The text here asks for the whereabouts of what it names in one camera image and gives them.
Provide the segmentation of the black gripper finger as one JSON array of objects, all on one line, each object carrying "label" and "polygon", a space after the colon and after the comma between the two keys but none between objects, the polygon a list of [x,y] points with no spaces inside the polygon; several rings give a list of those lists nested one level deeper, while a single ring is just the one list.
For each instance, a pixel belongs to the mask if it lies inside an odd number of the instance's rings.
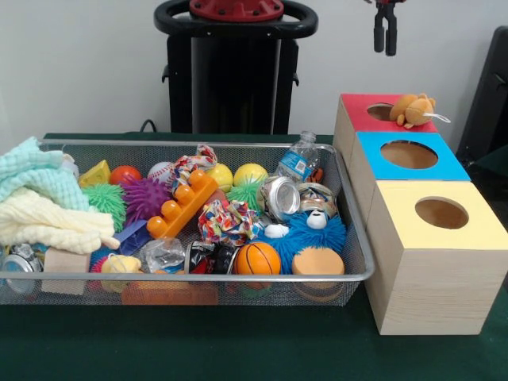
[{"label": "black gripper finger", "polygon": [[397,52],[398,21],[394,14],[395,4],[386,4],[385,18],[387,19],[386,55],[395,56]]},{"label": "black gripper finger", "polygon": [[384,19],[384,4],[377,4],[376,5],[377,13],[374,18],[374,51],[375,52],[382,52],[384,50],[384,26],[383,26],[383,19]]}]

